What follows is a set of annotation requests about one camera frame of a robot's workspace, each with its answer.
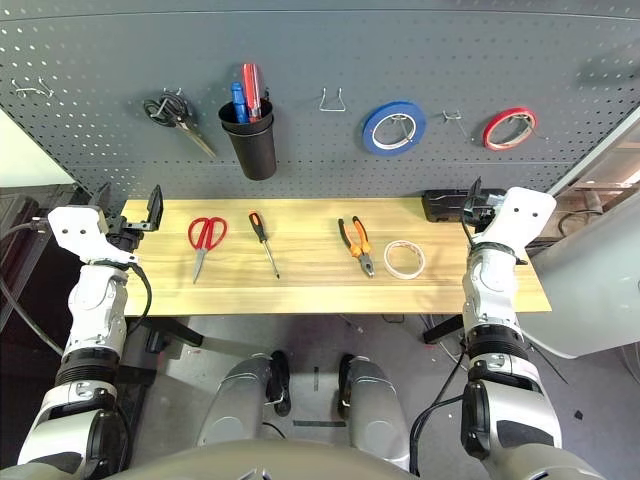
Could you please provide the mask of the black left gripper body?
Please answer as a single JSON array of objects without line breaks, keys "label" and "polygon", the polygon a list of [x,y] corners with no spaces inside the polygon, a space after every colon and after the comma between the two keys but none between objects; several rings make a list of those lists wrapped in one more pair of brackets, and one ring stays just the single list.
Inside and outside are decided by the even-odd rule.
[{"label": "black left gripper body", "polygon": [[129,222],[124,216],[111,215],[106,218],[106,222],[107,242],[123,251],[135,251],[149,227],[146,221]]}]

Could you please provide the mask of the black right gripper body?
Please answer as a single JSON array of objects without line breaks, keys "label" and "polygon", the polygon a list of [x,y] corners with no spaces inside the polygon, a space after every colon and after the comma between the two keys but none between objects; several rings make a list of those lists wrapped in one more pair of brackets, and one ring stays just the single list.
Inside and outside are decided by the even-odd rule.
[{"label": "black right gripper body", "polygon": [[468,197],[463,205],[462,223],[475,231],[484,231],[493,221],[497,209],[503,204],[504,196],[479,194]]}]

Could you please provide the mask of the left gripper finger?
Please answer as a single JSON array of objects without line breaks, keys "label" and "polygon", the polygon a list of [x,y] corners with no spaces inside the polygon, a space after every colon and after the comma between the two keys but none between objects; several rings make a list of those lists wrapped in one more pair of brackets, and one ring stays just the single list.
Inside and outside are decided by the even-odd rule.
[{"label": "left gripper finger", "polygon": [[147,203],[148,217],[145,222],[146,231],[157,231],[164,211],[163,194],[160,185],[156,185]]},{"label": "left gripper finger", "polygon": [[88,205],[100,210],[108,218],[111,215],[111,183],[106,182],[91,196]]}]

